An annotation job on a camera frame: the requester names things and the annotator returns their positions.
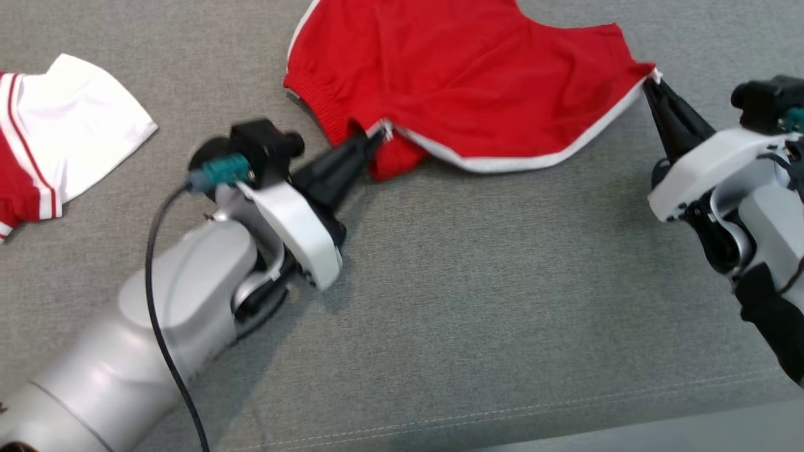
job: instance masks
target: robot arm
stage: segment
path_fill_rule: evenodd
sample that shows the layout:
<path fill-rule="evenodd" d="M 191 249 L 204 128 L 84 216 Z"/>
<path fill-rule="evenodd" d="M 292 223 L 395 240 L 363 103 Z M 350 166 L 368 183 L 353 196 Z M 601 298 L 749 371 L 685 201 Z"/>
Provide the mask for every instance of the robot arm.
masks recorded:
<path fill-rule="evenodd" d="M 650 208 L 693 227 L 743 320 L 804 388 L 804 80 L 741 85 L 732 95 L 741 127 L 720 132 L 666 82 L 648 80 L 645 91 L 667 155 Z"/>
<path fill-rule="evenodd" d="M 248 183 L 207 193 L 218 212 L 154 259 L 155 308 L 183 380 L 270 317 L 293 275 L 320 290 L 337 278 L 346 229 L 334 212 L 383 138 L 357 135 L 293 174 L 301 137 L 267 120 L 236 125 L 199 149 L 191 170 L 238 154 L 252 173 Z M 126 452 L 180 400 L 141 270 L 72 348 L 4 400 L 0 451 Z"/>

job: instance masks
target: teal cable connector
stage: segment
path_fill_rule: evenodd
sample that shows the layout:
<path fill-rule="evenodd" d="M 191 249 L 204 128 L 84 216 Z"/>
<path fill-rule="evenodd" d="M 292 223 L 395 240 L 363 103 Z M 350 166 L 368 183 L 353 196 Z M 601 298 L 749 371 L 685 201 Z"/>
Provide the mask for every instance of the teal cable connector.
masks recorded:
<path fill-rule="evenodd" d="M 232 154 L 215 158 L 204 163 L 201 169 L 187 174 L 190 193 L 209 193 L 221 183 L 234 185 L 246 181 L 251 173 L 248 160 L 242 154 Z"/>
<path fill-rule="evenodd" d="M 804 109 L 789 109 L 785 113 L 785 131 L 804 134 Z"/>

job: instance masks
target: white stitching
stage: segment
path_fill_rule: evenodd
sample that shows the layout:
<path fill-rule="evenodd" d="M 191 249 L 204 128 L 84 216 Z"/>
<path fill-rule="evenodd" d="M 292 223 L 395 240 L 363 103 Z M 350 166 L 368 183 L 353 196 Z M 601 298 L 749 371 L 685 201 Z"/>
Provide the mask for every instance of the white stitching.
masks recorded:
<path fill-rule="evenodd" d="M 749 381 L 765 380 L 765 379 L 774 378 L 774 377 L 779 377 L 779 375 L 760 376 L 758 378 L 749 378 L 749 379 L 746 379 L 746 380 L 737 380 L 737 381 L 729 381 L 727 383 L 710 384 L 710 385 L 706 386 L 706 388 L 712 388 L 714 386 L 728 386 L 730 384 L 738 384 L 738 383 L 746 383 L 746 382 L 749 382 Z M 514 417 L 536 416 L 536 415 L 545 414 L 545 413 L 555 413 L 557 411 L 567 411 L 567 410 L 570 410 L 570 409 L 589 408 L 589 407 L 593 407 L 593 406 L 602 406 L 602 405 L 607 405 L 609 403 L 619 403 L 619 402 L 624 402 L 624 401 L 636 401 L 636 400 L 639 400 L 639 399 L 646 399 L 648 397 L 666 396 L 668 394 L 676 394 L 677 392 L 684 392 L 684 391 L 687 391 L 687 390 L 689 390 L 689 388 L 676 389 L 675 391 L 657 392 L 655 394 L 648 394 L 646 396 L 639 396 L 639 397 L 631 397 L 631 398 L 622 399 L 622 400 L 619 400 L 619 401 L 607 401 L 607 402 L 597 403 L 597 404 L 570 406 L 570 407 L 567 407 L 567 408 L 558 408 L 558 409 L 549 409 L 549 410 L 546 410 L 546 411 L 538 411 L 538 412 L 535 412 L 535 413 L 522 413 L 522 414 L 513 414 L 513 415 L 510 415 L 510 416 L 491 417 L 489 419 L 477 419 L 475 421 L 458 422 L 457 424 L 434 425 L 432 427 L 423 427 L 421 429 L 402 430 L 402 431 L 399 431 L 399 432 L 389 432 L 389 433 L 386 433 L 386 434 L 371 435 L 371 436 L 360 437 L 360 438 L 349 438 L 349 439 L 341 439 L 341 440 L 338 440 L 338 441 L 319 442 L 318 444 L 308 444 L 308 445 L 305 445 L 305 446 L 288 447 L 288 448 L 279 449 L 279 450 L 309 449 L 311 447 L 328 446 L 330 444 L 340 444 L 340 443 L 344 443 L 344 442 L 360 441 L 360 440 L 363 440 L 363 439 L 381 438 L 381 437 L 398 435 L 398 434 L 410 434 L 410 433 L 414 433 L 414 432 L 420 432 L 420 431 L 423 431 L 423 430 L 446 429 L 446 428 L 449 428 L 449 427 L 458 427 L 460 425 L 479 424 L 481 422 L 490 422 L 490 421 L 501 421 L 503 419 L 512 419 Z M 248 449 L 256 449 L 257 447 L 265 447 L 265 446 L 270 446 L 270 445 L 269 444 L 264 444 L 262 446 L 252 446 L 252 447 L 250 447 Z"/>
<path fill-rule="evenodd" d="M 658 389 L 674 388 L 674 387 L 678 387 L 678 386 L 691 386 L 693 384 L 706 383 L 706 382 L 709 382 L 709 381 L 725 380 L 727 378 L 736 378 L 736 377 L 739 377 L 739 376 L 747 376 L 747 375 L 754 375 L 754 374 L 757 374 L 757 373 L 767 373 L 767 372 L 775 372 L 775 371 L 777 371 L 776 368 L 766 368 L 766 369 L 759 370 L 759 371 L 743 372 L 743 373 L 737 373 L 737 374 L 726 375 L 726 376 L 716 376 L 716 377 L 712 377 L 712 378 L 703 378 L 703 379 L 700 379 L 700 380 L 687 381 L 687 382 L 683 382 L 683 383 L 664 384 L 663 386 L 654 386 L 653 388 L 636 389 L 634 391 L 626 391 L 626 392 L 616 392 L 614 394 L 606 394 L 606 395 L 603 395 L 603 396 L 586 397 L 586 398 L 575 399 L 575 400 L 570 400 L 570 401 L 552 402 L 552 403 L 548 403 L 548 404 L 529 405 L 529 406 L 522 406 L 522 407 L 508 408 L 508 409 L 497 409 L 497 410 L 494 410 L 494 411 L 485 411 L 485 412 L 482 412 L 482 413 L 462 414 L 460 416 L 440 417 L 438 419 L 428 419 L 426 421 L 416 421 L 416 422 L 408 422 L 408 423 L 404 423 L 404 424 L 386 425 L 384 427 L 374 427 L 374 428 L 371 428 L 371 429 L 357 429 L 357 430 L 352 430 L 352 431 L 349 431 L 349 432 L 342 432 L 342 433 L 338 433 L 338 434 L 327 434 L 327 435 L 321 435 L 321 436 L 309 437 L 309 438 L 289 439 L 287 441 L 279 441 L 279 442 L 267 442 L 265 444 L 260 444 L 259 446 L 238 447 L 236 449 L 232 449 L 232 451 L 259 449 L 261 447 L 266 447 L 266 446 L 280 446 L 282 444 L 289 444 L 291 442 L 304 442 L 304 441 L 312 441 L 312 440 L 315 440 L 315 439 L 336 438 L 336 437 L 348 436 L 348 435 L 353 435 L 353 434 L 362 434 L 362 433 L 367 433 L 367 432 L 375 432 L 375 431 L 378 431 L 378 430 L 387 430 L 387 429 L 396 429 L 396 428 L 400 428 L 400 427 L 408 427 L 410 425 L 432 424 L 434 422 L 453 421 L 453 420 L 456 420 L 456 419 L 465 419 L 467 417 L 487 416 L 489 414 L 508 413 L 508 412 L 511 412 L 511 411 L 522 411 L 522 410 L 525 410 L 525 409 L 545 408 L 545 407 L 548 407 L 548 406 L 567 405 L 567 404 L 578 403 L 578 402 L 595 401 L 595 400 L 598 400 L 598 399 L 605 399 L 605 398 L 617 397 L 617 396 L 626 396 L 626 395 L 629 395 L 629 394 L 639 394 L 640 392 L 655 391 L 655 390 L 658 390 Z"/>

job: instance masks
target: white and red garment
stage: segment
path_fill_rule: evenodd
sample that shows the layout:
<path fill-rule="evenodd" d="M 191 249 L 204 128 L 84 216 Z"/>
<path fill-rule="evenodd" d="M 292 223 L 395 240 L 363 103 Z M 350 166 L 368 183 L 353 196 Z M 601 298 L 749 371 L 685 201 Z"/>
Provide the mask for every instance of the white and red garment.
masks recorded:
<path fill-rule="evenodd" d="M 371 168 L 390 179 L 429 154 L 478 173 L 555 165 L 652 73 L 617 25 L 548 27 L 515 0 L 313 0 L 285 87 L 333 143 L 390 122 L 394 138 Z"/>
<path fill-rule="evenodd" d="M 60 217 L 156 129 L 120 82 L 74 56 L 42 75 L 0 72 L 0 240 Z"/>

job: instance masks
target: red fabric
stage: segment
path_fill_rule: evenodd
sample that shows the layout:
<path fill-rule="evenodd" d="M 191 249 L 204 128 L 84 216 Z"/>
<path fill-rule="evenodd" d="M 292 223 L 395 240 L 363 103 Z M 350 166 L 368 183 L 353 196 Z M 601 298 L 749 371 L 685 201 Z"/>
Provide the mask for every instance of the red fabric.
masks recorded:
<path fill-rule="evenodd" d="M 6 80 L 3 85 L 6 92 L 0 93 L 0 99 L 6 100 L 0 108 L 11 117 L 15 107 L 11 90 L 18 76 L 0 72 L 0 80 Z M 16 228 L 23 221 L 40 220 L 41 191 L 34 185 L 32 175 L 28 174 L 18 162 L 11 148 L 9 138 L 13 138 L 23 148 L 27 146 L 23 137 L 18 134 L 18 125 L 13 121 L 0 119 L 0 240 L 5 239 L 3 232 L 8 228 Z"/>
<path fill-rule="evenodd" d="M 285 87 L 333 143 L 350 121 L 387 118 L 461 158 L 530 158 L 566 149 L 653 69 L 634 62 L 617 25 L 547 27 L 515 0 L 321 0 Z M 428 155 L 395 137 L 377 179 Z"/>

